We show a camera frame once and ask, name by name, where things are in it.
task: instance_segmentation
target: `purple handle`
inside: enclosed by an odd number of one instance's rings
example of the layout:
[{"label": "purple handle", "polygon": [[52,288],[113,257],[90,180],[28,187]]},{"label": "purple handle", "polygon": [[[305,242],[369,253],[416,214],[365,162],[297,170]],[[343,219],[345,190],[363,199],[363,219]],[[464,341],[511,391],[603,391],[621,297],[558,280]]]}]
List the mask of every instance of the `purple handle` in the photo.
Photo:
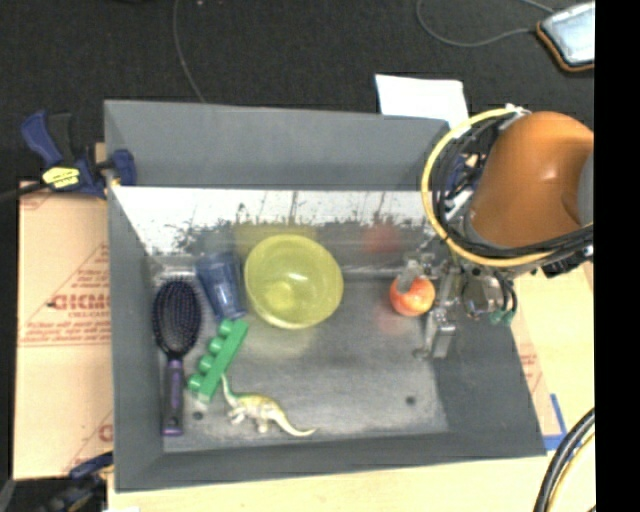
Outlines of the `purple handle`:
[{"label": "purple handle", "polygon": [[182,361],[172,359],[164,374],[164,407],[162,414],[162,434],[165,436],[182,435],[182,390],[184,370]]}]

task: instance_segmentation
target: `hairbrush bristles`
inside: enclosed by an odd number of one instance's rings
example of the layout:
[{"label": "hairbrush bristles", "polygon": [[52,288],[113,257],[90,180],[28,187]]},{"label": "hairbrush bristles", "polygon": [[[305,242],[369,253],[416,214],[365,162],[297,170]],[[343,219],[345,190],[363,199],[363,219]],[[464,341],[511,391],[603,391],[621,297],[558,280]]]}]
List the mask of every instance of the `hairbrush bristles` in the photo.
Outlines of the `hairbrush bristles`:
[{"label": "hairbrush bristles", "polygon": [[153,303],[153,333],[169,358],[184,356],[198,339],[202,310],[191,283],[166,281]]}]

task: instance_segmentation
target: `black carpet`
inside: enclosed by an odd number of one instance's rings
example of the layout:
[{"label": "black carpet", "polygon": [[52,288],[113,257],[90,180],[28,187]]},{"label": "black carpet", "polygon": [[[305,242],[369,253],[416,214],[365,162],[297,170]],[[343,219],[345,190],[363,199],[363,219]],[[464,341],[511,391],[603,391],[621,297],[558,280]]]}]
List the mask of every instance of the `black carpet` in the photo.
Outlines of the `black carpet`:
[{"label": "black carpet", "polygon": [[[575,2],[540,0],[561,8]],[[464,83],[469,111],[521,105],[594,128],[594,72],[560,70],[532,34],[478,48],[444,45],[416,0],[0,1],[0,192],[39,174],[20,123],[69,111],[77,146],[103,137],[105,98],[378,111],[376,73]],[[519,0],[425,0],[429,26],[477,41],[533,28],[547,13]],[[176,28],[184,59],[176,51]],[[10,474],[16,335],[15,202],[0,205],[0,487]]]}]

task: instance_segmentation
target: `cardboard sheet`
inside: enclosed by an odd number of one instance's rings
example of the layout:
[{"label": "cardboard sheet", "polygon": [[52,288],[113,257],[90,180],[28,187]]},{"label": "cardboard sheet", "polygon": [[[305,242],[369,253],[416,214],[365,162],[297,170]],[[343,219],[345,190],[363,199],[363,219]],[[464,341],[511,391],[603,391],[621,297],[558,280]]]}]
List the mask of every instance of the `cardboard sheet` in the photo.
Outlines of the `cardboard sheet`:
[{"label": "cardboard sheet", "polygon": [[65,475],[112,448],[106,204],[20,202],[14,478]]}]

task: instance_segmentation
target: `clamp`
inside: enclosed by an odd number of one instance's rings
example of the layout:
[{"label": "clamp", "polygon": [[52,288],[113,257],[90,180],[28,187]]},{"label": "clamp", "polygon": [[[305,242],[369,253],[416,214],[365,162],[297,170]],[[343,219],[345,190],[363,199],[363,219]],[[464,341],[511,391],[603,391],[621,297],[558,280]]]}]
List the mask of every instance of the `clamp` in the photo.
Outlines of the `clamp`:
[{"label": "clamp", "polygon": [[29,148],[44,161],[42,181],[55,192],[78,192],[106,199],[107,183],[102,172],[115,169],[122,185],[137,180],[133,156],[126,149],[116,150],[106,162],[95,163],[87,152],[75,155],[69,140],[71,115],[47,116],[40,110],[21,125],[22,137]]},{"label": "clamp", "polygon": [[71,469],[68,474],[69,485],[37,506],[33,512],[78,512],[92,510],[106,501],[106,484],[100,474],[113,465],[113,452],[98,455]]}]

